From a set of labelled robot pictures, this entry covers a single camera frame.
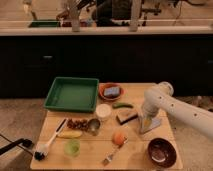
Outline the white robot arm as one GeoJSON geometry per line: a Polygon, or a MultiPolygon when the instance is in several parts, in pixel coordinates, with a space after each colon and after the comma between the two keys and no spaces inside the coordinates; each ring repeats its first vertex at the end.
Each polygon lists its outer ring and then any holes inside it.
{"type": "Polygon", "coordinates": [[[148,131],[160,109],[188,124],[213,140],[213,113],[179,101],[173,97],[174,89],[169,82],[160,82],[144,91],[140,132],[148,131]]]}

